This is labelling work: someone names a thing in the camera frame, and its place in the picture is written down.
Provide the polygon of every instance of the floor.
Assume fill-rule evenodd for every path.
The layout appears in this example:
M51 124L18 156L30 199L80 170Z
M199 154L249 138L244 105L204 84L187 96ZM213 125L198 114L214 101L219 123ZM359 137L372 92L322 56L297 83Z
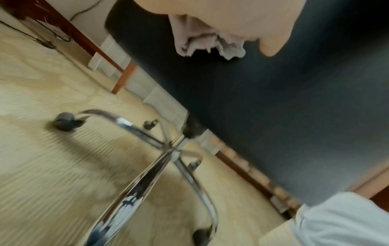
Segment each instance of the floor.
M1 10L0 19L28 32ZM102 119L90 119L71 134L51 128L58 113L91 108L138 125L158 118L131 93L112 95L112 87L113 82L88 70L65 48L49 50L0 25L0 245L74 244L158 156L157 150ZM161 136L159 129L152 134ZM212 246L258 245L261 235L283 222L229 167L193 141L187 149L204 156L195 175L220 217ZM191 246L192 233L208 223L196 195L169 165L111 245Z

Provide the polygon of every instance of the black caster wheel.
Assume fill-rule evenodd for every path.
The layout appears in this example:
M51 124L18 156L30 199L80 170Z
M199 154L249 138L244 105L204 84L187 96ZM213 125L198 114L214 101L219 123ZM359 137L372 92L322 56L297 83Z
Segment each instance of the black caster wheel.
M71 132L76 128L81 127L85 121L76 120L72 113L60 113L53 121L53 126L64 132Z
M156 125L158 124L157 120L149 121L146 120L145 123L143 123L143 128L146 130L151 130L153 129Z
M193 242L195 246L207 246L211 241L208 235L208 229L200 229L193 233Z
M192 171L195 171L201 164L201 160L197 160L194 162L189 163L188 168Z

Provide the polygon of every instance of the black chair seat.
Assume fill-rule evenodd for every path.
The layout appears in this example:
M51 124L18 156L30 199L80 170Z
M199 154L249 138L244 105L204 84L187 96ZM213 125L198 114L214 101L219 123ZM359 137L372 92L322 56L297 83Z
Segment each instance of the black chair seat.
M119 0L106 27L206 127L310 205L389 157L389 15L384 0L308 0L274 57L179 56L166 15Z

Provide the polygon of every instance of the desk leg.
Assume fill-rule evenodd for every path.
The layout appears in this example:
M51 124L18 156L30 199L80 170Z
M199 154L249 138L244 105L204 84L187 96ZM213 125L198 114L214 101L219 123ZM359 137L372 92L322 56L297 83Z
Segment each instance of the desk leg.
M112 93L116 95L124 86L126 86L127 81L135 73L136 68L137 65L135 64L135 62L131 61L126 67L126 69L124 70L124 72L122 73L122 75L120 76L118 82L116 83L115 87L112 90Z

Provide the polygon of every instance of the cable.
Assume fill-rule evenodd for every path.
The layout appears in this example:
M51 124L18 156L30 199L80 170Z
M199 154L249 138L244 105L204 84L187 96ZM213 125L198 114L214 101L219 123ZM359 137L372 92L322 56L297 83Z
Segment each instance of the cable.
M98 0L98 1L97 1L94 5L92 5L91 7L87 8L87 9L84 9L84 10L82 10L82 11L80 11L80 12L75 13L75 14L70 18L69 21L73 21L77 16L79 16L79 15L81 15L81 14L83 14L83 13L86 13L86 12L88 12L89 10L92 10L92 9L96 8L102 1L104 1L104 0Z
M60 35L56 34L53 30L51 30L50 28L48 28L47 26L43 25L40 21L38 20L35 20L39 25L43 26L44 28L46 28L47 30L49 30L50 32L52 32L54 34L54 36L58 39L60 39L61 41L64 41L64 42L70 42L72 41L71 38L68 38L68 39L64 39L62 38Z
M8 28L10 28L10 29L12 29L12 30L14 30L15 32L18 32L18 33L20 33L20 34L22 34L22 35L24 35L24 36L26 36L26 37L28 37L28 38L34 40L35 42L37 42L37 43L40 44L40 45L45 46L46 48L49 48L49 49L55 49L55 48L56 48L55 45L53 45L52 42L40 40L40 39L38 39L38 38L36 38L36 37L34 37L34 36L31 36L31 35L29 35L29 34L23 32L23 31L19 30L19 29L16 29L15 27L13 27L13 26L11 26L11 25L8 25L7 23L5 23L5 22L2 21L2 20L0 20L0 24L3 24L4 26L6 26L6 27L8 27Z

